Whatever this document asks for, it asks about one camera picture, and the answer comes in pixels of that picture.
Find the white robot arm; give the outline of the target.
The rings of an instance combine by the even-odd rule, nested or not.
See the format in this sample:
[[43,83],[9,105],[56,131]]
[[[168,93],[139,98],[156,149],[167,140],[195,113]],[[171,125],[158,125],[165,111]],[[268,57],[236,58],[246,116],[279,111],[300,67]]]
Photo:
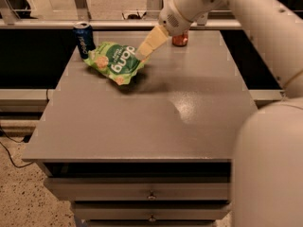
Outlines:
[[232,156],[232,227],[303,227],[303,20],[277,0],[169,0],[136,56],[228,6],[275,78],[255,90],[260,109],[241,126]]

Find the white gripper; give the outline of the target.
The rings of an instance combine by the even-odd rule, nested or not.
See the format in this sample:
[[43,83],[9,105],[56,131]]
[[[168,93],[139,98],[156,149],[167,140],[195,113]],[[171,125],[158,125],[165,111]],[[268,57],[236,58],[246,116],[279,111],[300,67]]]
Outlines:
[[150,54],[164,44],[169,35],[179,36],[193,23],[192,3],[189,0],[170,0],[159,14],[159,24],[155,26],[135,51],[135,56],[145,60]]

